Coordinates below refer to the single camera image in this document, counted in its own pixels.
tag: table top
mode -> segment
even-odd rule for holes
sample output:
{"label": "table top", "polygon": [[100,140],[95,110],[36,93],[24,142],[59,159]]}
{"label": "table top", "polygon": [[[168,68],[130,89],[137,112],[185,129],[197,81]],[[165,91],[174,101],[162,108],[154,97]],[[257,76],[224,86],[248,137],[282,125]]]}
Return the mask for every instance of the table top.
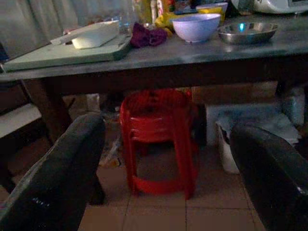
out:
{"label": "table top", "polygon": [[240,22],[277,23],[279,28],[270,41],[253,45],[226,44],[218,37],[217,32],[209,41],[199,44],[186,43],[174,35],[160,46],[132,49],[125,58],[119,61],[63,65],[2,73],[0,81],[308,54],[307,15],[255,14],[227,19],[225,24]]}

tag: table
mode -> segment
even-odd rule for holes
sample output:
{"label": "table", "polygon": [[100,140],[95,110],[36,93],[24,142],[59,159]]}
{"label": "table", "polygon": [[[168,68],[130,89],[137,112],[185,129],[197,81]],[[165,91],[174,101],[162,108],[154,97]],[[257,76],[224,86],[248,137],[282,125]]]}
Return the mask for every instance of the table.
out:
{"label": "table", "polygon": [[308,80],[308,16],[251,15],[226,20],[271,22],[279,29],[266,43],[229,45],[215,33],[208,42],[188,44],[173,36],[158,47],[132,50],[114,62],[47,67],[0,74],[21,79],[55,141],[71,118],[62,95],[121,90]]}

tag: cutting board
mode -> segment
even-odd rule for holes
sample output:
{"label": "cutting board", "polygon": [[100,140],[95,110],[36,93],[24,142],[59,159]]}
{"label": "cutting board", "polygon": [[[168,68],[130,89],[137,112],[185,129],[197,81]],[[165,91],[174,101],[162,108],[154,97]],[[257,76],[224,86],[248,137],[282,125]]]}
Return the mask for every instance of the cutting board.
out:
{"label": "cutting board", "polygon": [[60,66],[113,61],[123,58],[130,50],[130,37],[120,35],[97,48],[75,49],[73,45],[47,45],[6,62],[5,72]]}

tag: red plastic stool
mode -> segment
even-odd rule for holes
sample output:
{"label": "red plastic stool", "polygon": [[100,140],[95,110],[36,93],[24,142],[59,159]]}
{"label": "red plastic stool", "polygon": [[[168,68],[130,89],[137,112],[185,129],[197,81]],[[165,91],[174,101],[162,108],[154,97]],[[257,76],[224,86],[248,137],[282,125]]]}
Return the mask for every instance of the red plastic stool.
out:
{"label": "red plastic stool", "polygon": [[[188,200],[195,189],[197,168],[193,164],[190,126],[194,119],[191,100],[176,90],[146,90],[125,98],[121,105],[120,122],[124,143],[128,186],[138,191],[165,194],[185,191]],[[137,177],[137,143],[173,141],[180,172],[178,179],[151,181]]]}

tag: stainless steel plate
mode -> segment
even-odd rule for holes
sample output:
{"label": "stainless steel plate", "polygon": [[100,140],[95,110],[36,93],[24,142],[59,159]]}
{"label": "stainless steel plate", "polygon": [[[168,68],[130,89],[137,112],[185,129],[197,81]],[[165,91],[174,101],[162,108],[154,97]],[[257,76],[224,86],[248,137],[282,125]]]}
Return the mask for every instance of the stainless steel plate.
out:
{"label": "stainless steel plate", "polygon": [[251,44],[269,40],[278,29],[272,23],[235,23],[218,28],[219,37],[230,44]]}

